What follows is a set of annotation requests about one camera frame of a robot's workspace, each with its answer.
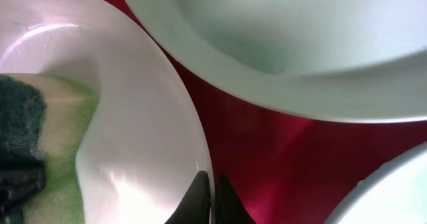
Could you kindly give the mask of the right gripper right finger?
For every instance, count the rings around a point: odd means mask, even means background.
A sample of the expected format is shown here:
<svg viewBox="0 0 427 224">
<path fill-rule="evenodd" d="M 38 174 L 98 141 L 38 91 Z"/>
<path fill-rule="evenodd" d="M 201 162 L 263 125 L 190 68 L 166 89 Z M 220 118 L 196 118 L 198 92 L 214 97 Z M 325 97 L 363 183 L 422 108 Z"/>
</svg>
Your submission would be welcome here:
<svg viewBox="0 0 427 224">
<path fill-rule="evenodd" d="M 215 217 L 217 224 L 256 224 L 224 174 L 216 183 Z"/>
</svg>

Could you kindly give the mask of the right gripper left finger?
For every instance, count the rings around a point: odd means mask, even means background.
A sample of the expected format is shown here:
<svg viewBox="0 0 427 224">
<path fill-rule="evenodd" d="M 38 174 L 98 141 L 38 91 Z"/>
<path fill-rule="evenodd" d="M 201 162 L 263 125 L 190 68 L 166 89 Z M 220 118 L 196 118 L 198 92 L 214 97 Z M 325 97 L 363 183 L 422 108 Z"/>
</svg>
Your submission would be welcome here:
<svg viewBox="0 0 427 224">
<path fill-rule="evenodd" d="M 199 171 L 165 224 L 208 224 L 211 195 L 207 172 Z"/>
</svg>

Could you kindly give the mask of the cream white plate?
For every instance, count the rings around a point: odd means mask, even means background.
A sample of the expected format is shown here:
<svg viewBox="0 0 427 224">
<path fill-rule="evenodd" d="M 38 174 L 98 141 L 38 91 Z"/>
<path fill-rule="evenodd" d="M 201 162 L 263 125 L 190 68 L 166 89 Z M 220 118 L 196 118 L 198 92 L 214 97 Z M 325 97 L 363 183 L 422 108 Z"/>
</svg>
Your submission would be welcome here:
<svg viewBox="0 0 427 224">
<path fill-rule="evenodd" d="M 99 103 L 76 155 L 84 223 L 165 223 L 194 177 L 212 174 L 176 70 L 104 0 L 1 0 L 1 75 L 76 81 Z"/>
</svg>

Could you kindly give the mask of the green yellow scrub sponge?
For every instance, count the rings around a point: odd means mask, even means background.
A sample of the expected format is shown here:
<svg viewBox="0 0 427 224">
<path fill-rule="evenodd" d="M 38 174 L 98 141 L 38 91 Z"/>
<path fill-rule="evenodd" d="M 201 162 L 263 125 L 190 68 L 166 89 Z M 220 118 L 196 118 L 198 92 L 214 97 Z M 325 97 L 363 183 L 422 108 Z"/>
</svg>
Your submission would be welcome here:
<svg viewBox="0 0 427 224">
<path fill-rule="evenodd" d="M 1 75 L 1 222 L 82 224 L 76 155 L 99 93 L 43 74 Z"/>
</svg>

